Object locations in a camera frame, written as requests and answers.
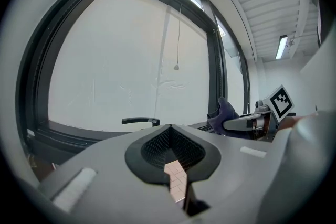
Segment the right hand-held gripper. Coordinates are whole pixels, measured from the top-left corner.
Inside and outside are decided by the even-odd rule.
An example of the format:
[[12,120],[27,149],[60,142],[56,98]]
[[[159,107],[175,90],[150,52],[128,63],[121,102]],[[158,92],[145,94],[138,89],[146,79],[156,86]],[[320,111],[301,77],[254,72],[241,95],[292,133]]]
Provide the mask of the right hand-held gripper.
[[272,142],[280,122],[294,108],[293,101],[283,85],[255,104],[251,115],[223,122],[223,129],[233,133],[247,134],[253,140]]

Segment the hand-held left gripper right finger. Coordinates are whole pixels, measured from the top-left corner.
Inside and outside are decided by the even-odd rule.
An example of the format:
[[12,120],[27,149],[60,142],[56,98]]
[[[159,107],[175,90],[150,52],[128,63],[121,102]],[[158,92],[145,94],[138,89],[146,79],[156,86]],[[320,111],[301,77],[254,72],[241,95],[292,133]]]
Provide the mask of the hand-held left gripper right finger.
[[286,201],[275,188],[283,161],[288,131],[282,130],[273,142],[219,136],[190,127],[171,127],[194,135],[204,143],[205,157],[194,165],[201,181],[192,181],[187,171],[188,198],[201,213],[190,217],[177,206],[164,208],[164,223],[285,223]]

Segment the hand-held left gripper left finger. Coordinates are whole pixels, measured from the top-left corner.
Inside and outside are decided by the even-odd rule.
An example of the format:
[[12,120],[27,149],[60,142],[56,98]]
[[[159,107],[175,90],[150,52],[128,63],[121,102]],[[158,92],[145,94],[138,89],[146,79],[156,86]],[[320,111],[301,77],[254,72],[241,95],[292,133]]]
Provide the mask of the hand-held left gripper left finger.
[[170,126],[100,141],[60,165],[39,190],[75,223],[181,223],[164,171]]

